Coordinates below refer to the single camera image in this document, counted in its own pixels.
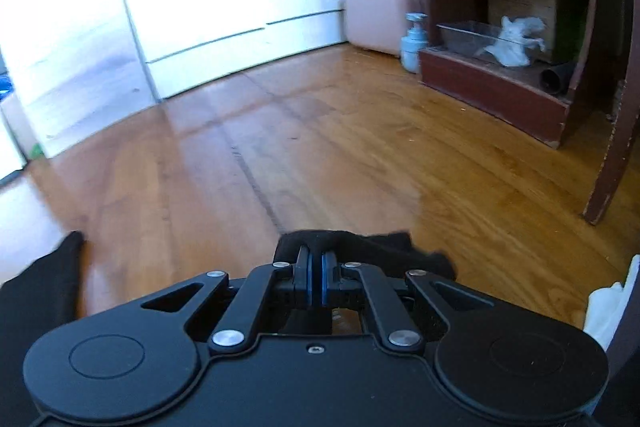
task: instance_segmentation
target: green fabric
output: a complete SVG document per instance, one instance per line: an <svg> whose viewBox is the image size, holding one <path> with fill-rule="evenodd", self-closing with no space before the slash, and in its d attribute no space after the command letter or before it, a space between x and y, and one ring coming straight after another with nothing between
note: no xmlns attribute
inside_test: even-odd
<svg viewBox="0 0 640 427"><path fill-rule="evenodd" d="M36 145L33 146L31 152L29 153L29 159L34 160L38 156L44 156L44 152L42 151L42 147L40 147L40 144L36 143Z"/></svg>
<svg viewBox="0 0 640 427"><path fill-rule="evenodd" d="M587 10L581 9L579 3L574 10L558 10L556 12L556 46L553 60L568 62L577 60L587 28Z"/></svg>

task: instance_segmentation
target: metal screw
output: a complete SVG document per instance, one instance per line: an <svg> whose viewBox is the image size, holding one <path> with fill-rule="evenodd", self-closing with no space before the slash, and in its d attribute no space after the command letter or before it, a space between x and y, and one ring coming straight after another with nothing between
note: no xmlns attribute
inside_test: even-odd
<svg viewBox="0 0 640 427"><path fill-rule="evenodd" d="M237 346L244 341L244 334L238 330L221 330L215 333L211 340L219 346Z"/></svg>
<svg viewBox="0 0 640 427"><path fill-rule="evenodd" d="M420 333L412 330L398 330L389 335L389 342L400 347L414 346L420 340Z"/></svg>

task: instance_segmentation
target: soap dispenser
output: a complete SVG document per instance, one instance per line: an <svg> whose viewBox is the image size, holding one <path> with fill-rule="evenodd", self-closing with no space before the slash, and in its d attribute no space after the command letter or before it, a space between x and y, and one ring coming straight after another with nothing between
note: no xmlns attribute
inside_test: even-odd
<svg viewBox="0 0 640 427"><path fill-rule="evenodd" d="M401 39L400 60L405 70L417 73L418 51L429 45L427 32L422 28L422 21L427 16L424 13L408 13L406 18L414 23L414 27Z"/></svg>

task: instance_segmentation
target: pink bag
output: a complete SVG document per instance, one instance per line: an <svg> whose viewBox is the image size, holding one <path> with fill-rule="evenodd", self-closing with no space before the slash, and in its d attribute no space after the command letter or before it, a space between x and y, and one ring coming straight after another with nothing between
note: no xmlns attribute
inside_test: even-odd
<svg viewBox="0 0 640 427"><path fill-rule="evenodd" d="M409 12L422 12L422 0L346 0L347 40L369 50L400 56L400 39L412 24Z"/></svg>

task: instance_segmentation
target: white cloth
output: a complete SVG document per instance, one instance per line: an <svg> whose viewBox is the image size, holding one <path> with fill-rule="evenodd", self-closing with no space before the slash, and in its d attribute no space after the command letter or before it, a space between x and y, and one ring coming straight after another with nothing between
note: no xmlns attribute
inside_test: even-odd
<svg viewBox="0 0 640 427"><path fill-rule="evenodd" d="M545 29L545 23L537 17L516 19L513 22L505 16L502 17L502 30L498 39L485 48L495 59L507 68L529 66L530 60L525 48L545 50L543 39L529 39L528 35L541 32Z"/></svg>
<svg viewBox="0 0 640 427"><path fill-rule="evenodd" d="M610 288L600 288L589 295L583 330L605 350L609 347L622 320L626 304L629 302L631 291L638 278L639 267L640 255L635 255L631 260L624 286L616 282Z"/></svg>

